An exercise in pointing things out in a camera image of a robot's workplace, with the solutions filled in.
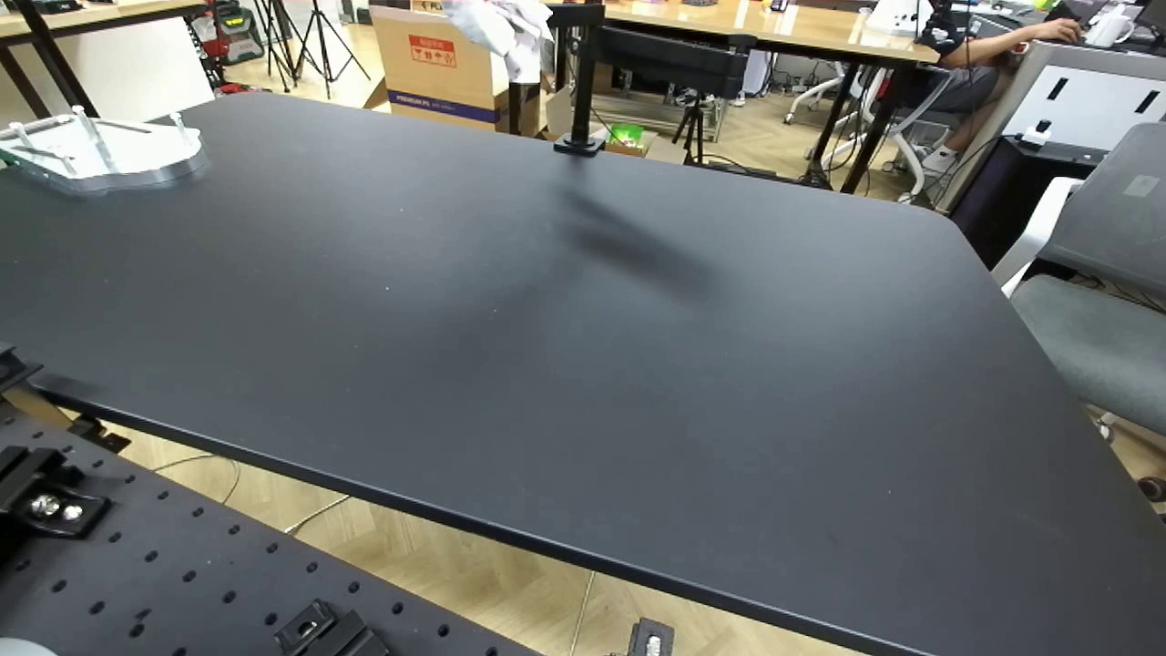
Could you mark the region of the person's forearm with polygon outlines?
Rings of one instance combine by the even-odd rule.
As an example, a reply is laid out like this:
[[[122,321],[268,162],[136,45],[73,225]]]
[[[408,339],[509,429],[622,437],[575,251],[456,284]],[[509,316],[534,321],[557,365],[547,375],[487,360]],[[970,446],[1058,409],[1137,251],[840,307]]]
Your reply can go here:
[[[988,67],[1000,56],[1023,50],[1034,39],[1075,45],[1080,38],[1081,38],[1081,25],[1075,19],[1050,19],[1050,24],[1019,25],[994,38],[970,38],[957,48],[943,50],[942,62],[949,70],[974,70],[974,67]]]

